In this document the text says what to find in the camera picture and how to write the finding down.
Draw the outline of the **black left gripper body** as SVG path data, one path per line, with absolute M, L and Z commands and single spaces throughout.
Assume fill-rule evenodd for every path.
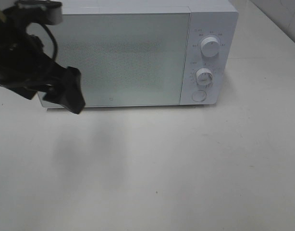
M 48 26 L 40 25 L 53 43 L 53 53 L 44 53 L 39 37 L 30 35 L 15 9 L 0 11 L 0 87 L 32 99 L 43 92 L 43 100 L 58 104 L 74 114 L 85 107 L 77 68 L 56 63 L 58 44 Z

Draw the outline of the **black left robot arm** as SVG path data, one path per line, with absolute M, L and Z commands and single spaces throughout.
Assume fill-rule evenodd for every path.
M 51 0 L 17 0 L 0 10 L 0 87 L 31 100 L 43 92 L 43 100 L 79 114 L 86 103 L 81 73 L 56 62 L 58 43 L 49 26 L 62 22 L 62 3 Z M 38 36 L 28 34 L 30 24 L 40 25 L 49 36 L 53 53 L 44 53 Z

